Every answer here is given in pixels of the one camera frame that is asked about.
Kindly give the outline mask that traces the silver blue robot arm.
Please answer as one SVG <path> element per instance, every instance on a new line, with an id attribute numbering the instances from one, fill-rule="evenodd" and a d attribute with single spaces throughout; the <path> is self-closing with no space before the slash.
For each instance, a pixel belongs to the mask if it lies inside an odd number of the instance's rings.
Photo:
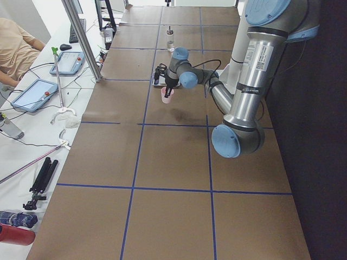
<path id="1" fill-rule="evenodd" d="M 213 129 L 215 151 L 236 158 L 257 151 L 265 134 L 256 119 L 288 43 L 314 38 L 319 29 L 321 1 L 246 1 L 230 63 L 221 74 L 198 69 L 188 60 L 185 48 L 174 50 L 164 69 L 165 96 L 181 84 L 190 89 L 203 85 L 223 114 Z"/>

